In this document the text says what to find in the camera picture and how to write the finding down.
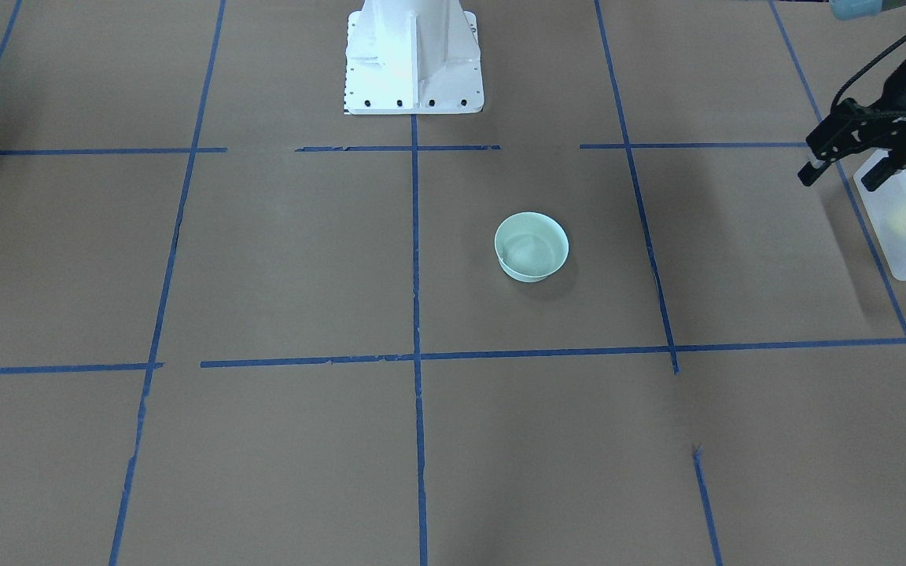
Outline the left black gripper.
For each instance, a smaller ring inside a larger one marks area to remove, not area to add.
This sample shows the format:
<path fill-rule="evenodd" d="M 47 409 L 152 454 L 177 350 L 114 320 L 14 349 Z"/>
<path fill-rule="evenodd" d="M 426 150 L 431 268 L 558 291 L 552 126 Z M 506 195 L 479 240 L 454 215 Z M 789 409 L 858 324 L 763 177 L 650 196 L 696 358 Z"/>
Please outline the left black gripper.
<path fill-rule="evenodd" d="M 880 97 L 863 105 L 845 97 L 834 101 L 828 115 L 806 136 L 809 157 L 797 178 L 812 187 L 835 161 L 868 149 L 860 168 L 860 186 L 876 191 L 906 168 L 906 58 L 885 80 Z"/>

